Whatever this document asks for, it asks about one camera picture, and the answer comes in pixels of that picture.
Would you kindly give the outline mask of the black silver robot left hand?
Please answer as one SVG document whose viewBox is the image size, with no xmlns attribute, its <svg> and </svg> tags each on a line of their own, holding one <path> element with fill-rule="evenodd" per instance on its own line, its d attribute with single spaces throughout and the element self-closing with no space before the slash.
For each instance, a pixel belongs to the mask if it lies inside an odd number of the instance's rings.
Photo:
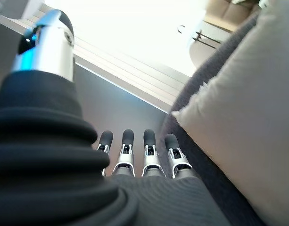
<svg viewBox="0 0 289 226">
<path fill-rule="evenodd" d="M 98 137 L 83 119 L 73 48 L 69 18 L 49 11 L 21 38 L 0 86 L 0 226 L 229 225 L 172 134 L 165 139 L 172 178 L 149 129 L 142 177 L 134 174 L 130 129 L 104 176 L 113 135 Z"/>
</svg>

